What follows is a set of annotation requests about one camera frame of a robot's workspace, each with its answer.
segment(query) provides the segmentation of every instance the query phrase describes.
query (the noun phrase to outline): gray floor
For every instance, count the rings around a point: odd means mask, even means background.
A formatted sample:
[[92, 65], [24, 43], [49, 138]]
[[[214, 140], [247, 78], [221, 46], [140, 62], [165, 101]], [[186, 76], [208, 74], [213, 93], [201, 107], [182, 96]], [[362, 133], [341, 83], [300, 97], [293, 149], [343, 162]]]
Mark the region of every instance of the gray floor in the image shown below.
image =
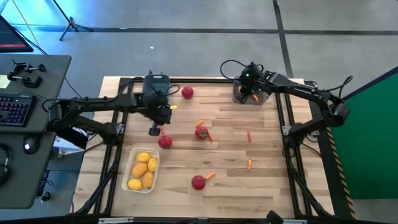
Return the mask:
[[[29, 24], [66, 25], [51, 0], [16, 0], [16, 3]], [[272, 0], [58, 0], [58, 3], [77, 23], [93, 27], [277, 29]], [[398, 30], [396, 0], [279, 0], [279, 6], [284, 29]], [[13, 24], [24, 23], [11, 1], [2, 16]], [[29, 32], [24, 34], [33, 40]], [[262, 63], [268, 70], [286, 73], [278, 34], [69, 32], [63, 42], [58, 41], [59, 32], [35, 31], [35, 35], [47, 53], [72, 56], [67, 77], [83, 96], [98, 96], [106, 75], [146, 75], [151, 69], [168, 75], [215, 77], [220, 75], [220, 63], [231, 58]], [[295, 78], [314, 80], [329, 88], [353, 75], [354, 80], [345, 87], [343, 95], [398, 65], [398, 35], [286, 35], [286, 42]], [[233, 76], [241, 69], [231, 64], [226, 66], [225, 73]], [[63, 86], [61, 94], [75, 96], [67, 86]], [[0, 219], [67, 213], [76, 182], [72, 179], [77, 175], [69, 171], [72, 173], [65, 178], [71, 184], [63, 185], [62, 172], [53, 180], [60, 182], [53, 194], [63, 195], [51, 202], [54, 206], [45, 202], [35, 203], [28, 211], [0, 211]], [[354, 205], [359, 219], [398, 223], [396, 200], [355, 200]]]

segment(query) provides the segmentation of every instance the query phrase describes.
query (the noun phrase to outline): keyboard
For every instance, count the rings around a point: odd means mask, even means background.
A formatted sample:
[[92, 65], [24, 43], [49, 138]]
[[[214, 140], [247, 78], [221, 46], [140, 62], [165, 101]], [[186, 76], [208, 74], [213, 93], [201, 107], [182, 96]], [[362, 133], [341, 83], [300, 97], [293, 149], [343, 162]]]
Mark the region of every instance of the keyboard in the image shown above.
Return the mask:
[[25, 127], [36, 96], [0, 94], [0, 126]]

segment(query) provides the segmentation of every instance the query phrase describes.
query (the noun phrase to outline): wooden tabletop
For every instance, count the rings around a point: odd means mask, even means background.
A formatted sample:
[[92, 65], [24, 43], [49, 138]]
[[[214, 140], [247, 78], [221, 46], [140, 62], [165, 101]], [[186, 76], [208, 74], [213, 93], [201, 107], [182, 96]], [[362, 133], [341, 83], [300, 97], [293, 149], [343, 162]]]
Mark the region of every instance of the wooden tabletop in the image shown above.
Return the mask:
[[[116, 95], [119, 79], [104, 77], [100, 96]], [[184, 100], [180, 93], [170, 96], [170, 104], [178, 106], [173, 110], [171, 124], [164, 128], [174, 141], [171, 149], [161, 149], [157, 143], [159, 137], [148, 135], [152, 121], [140, 114], [129, 115], [112, 216], [263, 218], [269, 210], [274, 210], [284, 218], [294, 217], [275, 96], [262, 106], [239, 105], [232, 102], [232, 84], [180, 85], [192, 86], [195, 95], [191, 100]], [[133, 91], [142, 91], [142, 84], [135, 83]], [[291, 96], [291, 102], [296, 122], [312, 118], [307, 100]], [[97, 112], [95, 120], [111, 121], [112, 113]], [[201, 119], [214, 141], [195, 138], [195, 126]], [[248, 142], [248, 131], [252, 142]], [[89, 146], [100, 141], [95, 138]], [[307, 140], [305, 143], [318, 150], [318, 144]], [[121, 188], [128, 156], [134, 147], [157, 149], [160, 153], [155, 189], [149, 194]], [[85, 154], [73, 199], [76, 210], [98, 185], [104, 149], [105, 146], [99, 146]], [[325, 210], [333, 214], [321, 158], [304, 146], [300, 150], [308, 188]], [[252, 169], [247, 171], [249, 158]], [[194, 190], [192, 177], [210, 172], [216, 175], [206, 182], [206, 187]], [[302, 193], [297, 188], [304, 212]]]

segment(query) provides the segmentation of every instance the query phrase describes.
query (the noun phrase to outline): headphones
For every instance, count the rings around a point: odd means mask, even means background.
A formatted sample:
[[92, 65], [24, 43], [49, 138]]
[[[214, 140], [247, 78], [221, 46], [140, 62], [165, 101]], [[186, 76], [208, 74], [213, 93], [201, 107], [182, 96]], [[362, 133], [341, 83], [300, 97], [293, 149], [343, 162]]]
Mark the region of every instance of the headphones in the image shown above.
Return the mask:
[[6, 162], [4, 164], [0, 164], [0, 186], [2, 186], [10, 173], [10, 169], [7, 166], [8, 160], [10, 159], [10, 153], [7, 145], [0, 143], [0, 148], [6, 153]]

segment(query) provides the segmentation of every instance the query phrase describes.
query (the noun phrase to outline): green screen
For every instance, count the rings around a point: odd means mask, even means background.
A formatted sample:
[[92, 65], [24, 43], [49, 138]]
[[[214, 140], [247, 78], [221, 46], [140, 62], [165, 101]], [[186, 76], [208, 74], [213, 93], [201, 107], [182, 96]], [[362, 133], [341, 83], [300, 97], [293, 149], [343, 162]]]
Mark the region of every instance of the green screen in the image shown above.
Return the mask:
[[398, 198], [398, 73], [346, 100], [333, 137], [353, 199]]

